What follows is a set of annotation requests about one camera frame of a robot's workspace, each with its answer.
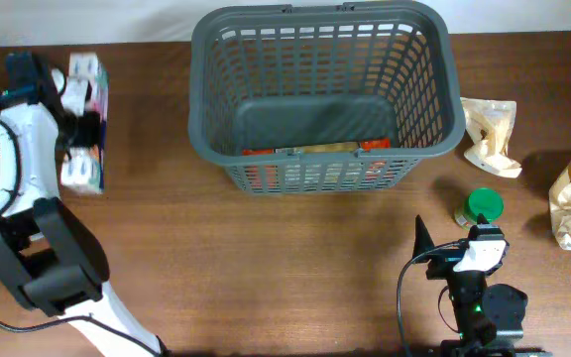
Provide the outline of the tissue pack multipack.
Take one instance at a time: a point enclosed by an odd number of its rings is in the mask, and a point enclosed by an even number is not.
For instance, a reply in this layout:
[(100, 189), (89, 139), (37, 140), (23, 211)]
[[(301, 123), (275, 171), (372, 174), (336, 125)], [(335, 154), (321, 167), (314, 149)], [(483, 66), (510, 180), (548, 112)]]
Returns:
[(72, 53), (69, 56), (68, 76), (89, 81), (84, 112), (97, 112), (101, 117), (100, 144), (91, 148), (80, 146), (80, 117), (78, 137), (65, 155), (60, 182), (63, 186), (83, 194), (102, 194), (104, 191), (104, 149), (108, 113), (108, 73), (96, 53)]

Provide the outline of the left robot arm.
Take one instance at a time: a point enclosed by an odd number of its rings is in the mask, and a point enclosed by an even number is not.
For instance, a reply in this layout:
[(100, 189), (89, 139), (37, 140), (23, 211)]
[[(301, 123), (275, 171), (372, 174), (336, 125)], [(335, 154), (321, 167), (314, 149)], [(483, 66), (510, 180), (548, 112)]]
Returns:
[(0, 282), (46, 327), (68, 324), (105, 356), (168, 349), (121, 302), (107, 256), (60, 189), (100, 193), (108, 78), (94, 53), (61, 70), (32, 52), (6, 57), (0, 91)]

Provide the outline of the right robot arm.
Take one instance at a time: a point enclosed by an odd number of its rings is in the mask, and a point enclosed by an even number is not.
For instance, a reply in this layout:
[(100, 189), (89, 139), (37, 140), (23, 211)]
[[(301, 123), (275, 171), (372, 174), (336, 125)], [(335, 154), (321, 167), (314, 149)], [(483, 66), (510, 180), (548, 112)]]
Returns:
[(509, 247), (503, 231), (484, 216), (466, 238), (448, 246), (436, 246), (423, 220), (415, 218), (411, 261), (427, 265), (429, 280), (446, 282), (455, 316), (458, 339), (441, 342), (442, 356), (515, 355), (514, 344), (523, 337), (527, 294), (506, 284), (487, 284)]

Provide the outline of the orange pasta package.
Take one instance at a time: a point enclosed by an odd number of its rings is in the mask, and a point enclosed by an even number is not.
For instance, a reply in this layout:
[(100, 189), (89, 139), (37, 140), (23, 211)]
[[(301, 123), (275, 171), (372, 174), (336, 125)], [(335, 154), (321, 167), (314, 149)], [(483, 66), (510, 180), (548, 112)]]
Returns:
[(321, 154), (352, 154), (357, 156), (362, 153), (370, 153), (372, 150), (390, 149), (392, 141), (389, 138), (377, 138), (365, 141), (351, 141), (333, 144), (307, 145), (298, 147), (285, 147), (273, 149), (244, 149), (243, 156), (260, 156), (275, 154), (287, 154), (298, 159), (311, 155), (314, 163), (286, 164), (282, 168), (278, 165), (249, 166), (245, 173), (252, 190), (262, 188), (262, 180), (265, 181), (267, 192), (293, 192), (302, 191), (327, 191), (327, 190), (351, 190), (359, 179), (364, 183), (375, 181), (382, 172), (386, 163), (374, 161), (362, 162), (319, 162)]

